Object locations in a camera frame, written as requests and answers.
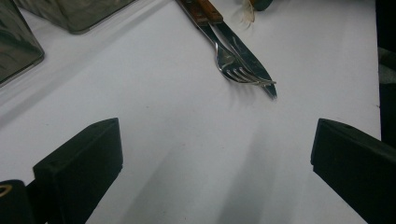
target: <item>white tablecloth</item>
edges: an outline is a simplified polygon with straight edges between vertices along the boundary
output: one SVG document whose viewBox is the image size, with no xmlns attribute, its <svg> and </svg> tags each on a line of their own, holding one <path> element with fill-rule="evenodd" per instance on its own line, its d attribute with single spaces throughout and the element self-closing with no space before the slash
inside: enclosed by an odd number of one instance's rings
<svg viewBox="0 0 396 224">
<path fill-rule="evenodd" d="M 319 118 L 380 137 L 375 1 L 275 0 L 250 27 L 213 0 L 277 81 L 228 82 L 176 2 L 139 0 L 85 35 L 23 11 L 46 59 L 0 89 L 0 179 L 120 119 L 124 166 L 88 223 L 364 223 L 312 171 Z"/>
</svg>

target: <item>black object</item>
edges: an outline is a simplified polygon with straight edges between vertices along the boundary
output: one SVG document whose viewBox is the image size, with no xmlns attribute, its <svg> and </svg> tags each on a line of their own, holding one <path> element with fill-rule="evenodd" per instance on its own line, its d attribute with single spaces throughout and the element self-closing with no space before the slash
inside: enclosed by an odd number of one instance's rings
<svg viewBox="0 0 396 224">
<path fill-rule="evenodd" d="M 86 33 L 98 22 L 135 0 L 14 0 L 39 17 L 72 34 Z"/>
<path fill-rule="evenodd" d="M 85 223 L 121 168 L 118 119 L 94 123 L 36 164 L 26 188 L 0 183 L 0 223 Z"/>
<path fill-rule="evenodd" d="M 396 52 L 396 4 L 392 0 L 376 0 L 377 44 L 380 48 Z"/>
<path fill-rule="evenodd" d="M 368 223 L 396 223 L 395 148 L 344 123 L 320 119 L 311 163 Z"/>
<path fill-rule="evenodd" d="M 12 0 L 0 1 L 0 86 L 44 59 L 40 47 Z"/>
<path fill-rule="evenodd" d="M 256 10 L 264 11 L 271 5 L 273 0 L 250 0 L 250 2 Z"/>
<path fill-rule="evenodd" d="M 382 142 L 396 147 L 396 83 L 379 84 Z"/>
</svg>

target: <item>cutlery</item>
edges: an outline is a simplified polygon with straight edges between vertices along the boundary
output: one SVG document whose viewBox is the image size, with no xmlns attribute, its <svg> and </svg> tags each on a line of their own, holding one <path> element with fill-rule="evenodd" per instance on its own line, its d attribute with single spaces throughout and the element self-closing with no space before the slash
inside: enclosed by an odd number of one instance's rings
<svg viewBox="0 0 396 224">
<path fill-rule="evenodd" d="M 196 0 L 201 6 L 201 9 L 206 14 L 209 22 L 217 28 L 219 33 L 227 40 L 227 43 L 232 47 L 235 53 L 239 56 L 239 59 L 244 63 L 246 68 L 253 73 L 254 76 L 260 77 L 266 80 L 272 80 L 268 72 L 260 61 L 254 56 L 254 54 L 248 49 L 248 47 L 242 42 L 242 40 L 233 32 L 233 30 L 225 23 L 221 14 L 208 0 Z M 275 82 L 266 85 L 264 89 L 270 95 L 272 99 L 277 97 Z"/>
<path fill-rule="evenodd" d="M 207 17 L 195 2 L 189 0 L 177 0 L 177 2 L 190 17 L 192 22 L 215 46 L 217 67 L 226 78 L 238 83 L 252 84 L 261 87 L 275 83 L 272 80 L 254 77 L 249 73 L 238 58 L 221 44 L 210 27 Z"/>
</svg>

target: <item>silver fork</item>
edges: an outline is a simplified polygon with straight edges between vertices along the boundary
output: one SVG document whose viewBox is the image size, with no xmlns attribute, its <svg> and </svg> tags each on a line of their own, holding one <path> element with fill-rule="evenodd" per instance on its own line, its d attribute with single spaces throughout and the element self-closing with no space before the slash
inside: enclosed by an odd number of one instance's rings
<svg viewBox="0 0 396 224">
<path fill-rule="evenodd" d="M 262 87 L 275 84 L 273 80 L 267 80 L 251 75 L 248 69 L 241 63 L 241 61 L 226 47 L 224 47 L 223 44 L 221 44 L 210 25 L 198 26 L 198 28 L 215 46 L 217 67 L 226 78 L 238 83 Z"/>
<path fill-rule="evenodd" d="M 216 49 L 216 64 L 220 72 L 228 79 L 244 84 L 268 86 L 274 84 L 272 80 L 255 77 L 246 69 L 241 61 L 224 45 L 213 32 L 208 19 L 195 1 L 177 0 L 181 8 L 190 17 L 191 21 L 206 35 Z"/>
</svg>

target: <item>wooden knife handle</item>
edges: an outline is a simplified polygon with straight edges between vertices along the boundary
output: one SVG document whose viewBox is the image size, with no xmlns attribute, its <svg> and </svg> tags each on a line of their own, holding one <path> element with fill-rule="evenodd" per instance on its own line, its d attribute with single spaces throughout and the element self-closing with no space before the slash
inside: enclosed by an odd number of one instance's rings
<svg viewBox="0 0 396 224">
<path fill-rule="evenodd" d="M 209 0 L 196 0 L 212 23 L 223 22 L 223 17 L 218 10 L 209 2 Z"/>
<path fill-rule="evenodd" d="M 177 0 L 184 12 L 187 13 L 193 22 L 198 26 L 208 25 L 208 19 L 199 5 L 192 0 Z"/>
</svg>

